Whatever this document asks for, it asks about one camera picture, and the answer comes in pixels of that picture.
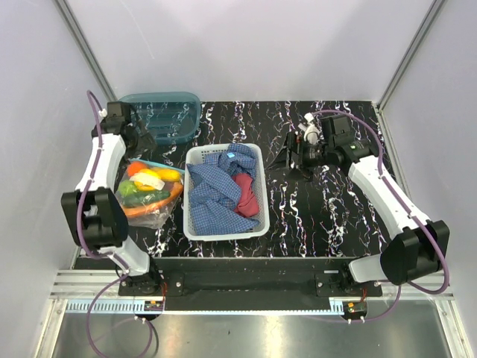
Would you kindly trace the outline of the clear zip top bag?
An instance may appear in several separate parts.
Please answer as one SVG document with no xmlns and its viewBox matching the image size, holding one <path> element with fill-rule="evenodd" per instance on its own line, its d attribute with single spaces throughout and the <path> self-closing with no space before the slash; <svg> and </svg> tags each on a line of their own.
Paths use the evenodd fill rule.
<svg viewBox="0 0 477 358">
<path fill-rule="evenodd" d="M 131 227 L 161 228 L 184 190 L 182 169 L 131 160 L 116 187 L 116 198 Z"/>
</svg>

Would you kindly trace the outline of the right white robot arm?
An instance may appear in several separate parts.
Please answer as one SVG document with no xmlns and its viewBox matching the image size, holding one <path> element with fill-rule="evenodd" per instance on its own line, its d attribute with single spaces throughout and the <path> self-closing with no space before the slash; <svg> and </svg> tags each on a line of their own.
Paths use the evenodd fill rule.
<svg viewBox="0 0 477 358">
<path fill-rule="evenodd" d="M 382 253 L 351 260 L 338 277 L 339 289 L 352 296 L 366 283 L 381 281 L 408 284 L 428 295 L 444 293 L 450 281 L 445 259 L 449 227 L 418 209 L 391 177 L 378 135 L 373 141 L 357 140 L 350 122 L 364 128 L 367 123 L 340 110 L 307 113 L 305 120 L 300 131 L 287 134 L 268 168 L 307 181 L 318 166 L 339 168 L 373 205 L 391 237 Z"/>
</svg>

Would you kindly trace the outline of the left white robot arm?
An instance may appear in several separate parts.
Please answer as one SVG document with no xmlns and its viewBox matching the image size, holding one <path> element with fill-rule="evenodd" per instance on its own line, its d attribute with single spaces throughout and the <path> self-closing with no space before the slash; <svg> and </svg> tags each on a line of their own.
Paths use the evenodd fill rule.
<svg viewBox="0 0 477 358">
<path fill-rule="evenodd" d="M 130 238 L 127 217 L 114 193 L 120 162 L 139 142 L 131 112 L 131 105 L 122 101 L 97 110 L 89 162 L 60 203 L 75 244 L 92 259 L 108 258 L 116 264 L 125 295 L 153 295 L 160 291 L 159 271 Z"/>
</svg>

